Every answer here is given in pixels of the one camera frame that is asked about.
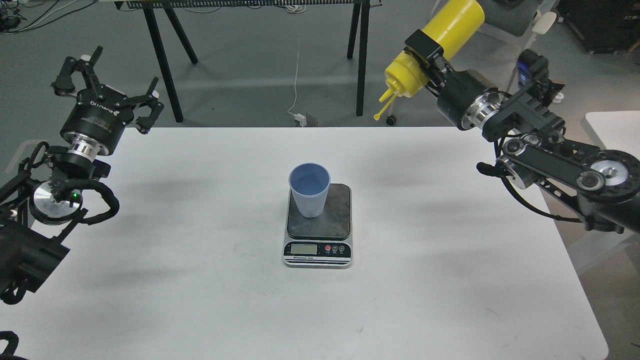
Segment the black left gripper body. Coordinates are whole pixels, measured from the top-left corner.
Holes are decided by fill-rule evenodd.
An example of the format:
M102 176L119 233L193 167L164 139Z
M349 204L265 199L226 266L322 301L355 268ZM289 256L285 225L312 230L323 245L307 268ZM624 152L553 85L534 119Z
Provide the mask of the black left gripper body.
M100 99L92 89L82 89L77 93L74 108L60 130L62 139L70 144L73 137L89 137L100 144L99 155L112 155L126 125L134 119L131 105L115 106L127 97L116 89L105 89L103 99Z

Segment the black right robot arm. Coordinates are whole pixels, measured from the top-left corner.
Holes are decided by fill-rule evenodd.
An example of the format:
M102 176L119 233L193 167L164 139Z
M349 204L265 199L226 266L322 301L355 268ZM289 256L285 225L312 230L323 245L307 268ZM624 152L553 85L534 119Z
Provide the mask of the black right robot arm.
M630 153L567 139L566 123L549 110L563 84L549 79L548 59L526 49L516 63L519 89L501 91L474 70L457 71L444 48L422 30L404 52L427 76L438 110L458 130L477 128L494 145L494 165L477 170L500 178L524 207L542 214L515 188L537 185L569 208L586 231L639 232L639 160Z

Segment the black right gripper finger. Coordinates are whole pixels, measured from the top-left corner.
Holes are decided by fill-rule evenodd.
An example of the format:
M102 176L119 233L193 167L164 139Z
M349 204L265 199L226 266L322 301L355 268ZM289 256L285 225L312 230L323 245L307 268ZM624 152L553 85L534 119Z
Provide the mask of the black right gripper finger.
M404 52L418 68L443 68L446 66L444 48L422 29L415 30L404 41Z
M419 68L427 78L424 87L434 96L441 95L448 73L453 70L451 63L448 60L420 60Z

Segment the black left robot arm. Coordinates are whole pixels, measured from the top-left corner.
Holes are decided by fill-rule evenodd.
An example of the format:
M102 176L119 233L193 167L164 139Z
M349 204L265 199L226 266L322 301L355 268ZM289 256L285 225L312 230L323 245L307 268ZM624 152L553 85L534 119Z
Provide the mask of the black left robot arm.
M92 55L67 57L51 83L55 95L75 101L60 132L67 146L37 143L1 188L5 305L20 303L45 283L68 255L63 241L78 224L99 224L118 214L118 198L101 182L111 166L99 158L115 152L131 123L143 135L150 132L164 110L156 92L158 77L138 96L100 82L94 66L102 52L99 46Z

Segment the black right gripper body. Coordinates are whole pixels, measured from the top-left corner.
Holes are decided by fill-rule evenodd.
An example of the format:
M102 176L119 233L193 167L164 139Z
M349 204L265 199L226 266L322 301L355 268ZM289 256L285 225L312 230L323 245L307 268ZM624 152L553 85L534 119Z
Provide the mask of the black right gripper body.
M498 87L475 70L449 71L441 82L430 80L426 89L436 96L439 112L457 129L482 129L499 112Z

